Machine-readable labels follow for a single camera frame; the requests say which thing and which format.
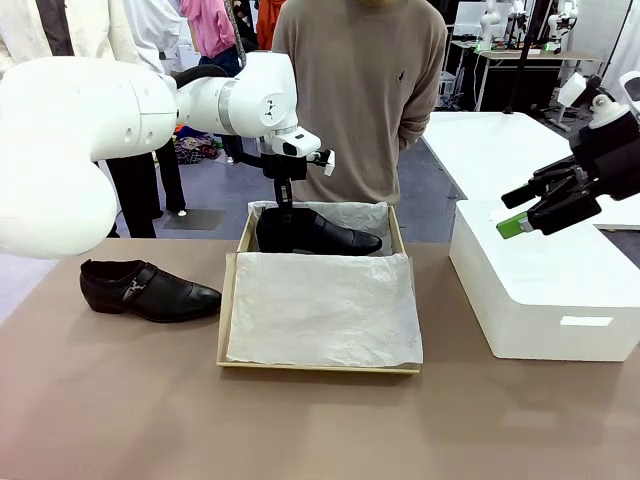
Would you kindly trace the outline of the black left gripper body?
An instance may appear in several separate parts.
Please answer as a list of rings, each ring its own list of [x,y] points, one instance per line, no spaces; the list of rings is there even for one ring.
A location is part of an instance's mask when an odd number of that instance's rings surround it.
[[[307,161],[304,157],[284,155],[262,155],[262,171],[271,180],[288,179],[302,181],[307,176]]]

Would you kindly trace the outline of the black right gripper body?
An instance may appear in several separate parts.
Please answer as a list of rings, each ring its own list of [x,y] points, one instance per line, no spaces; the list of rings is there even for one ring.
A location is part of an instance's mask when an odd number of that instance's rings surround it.
[[[586,126],[570,140],[579,166],[597,195],[621,201],[639,193],[639,124],[634,115],[598,128]]]

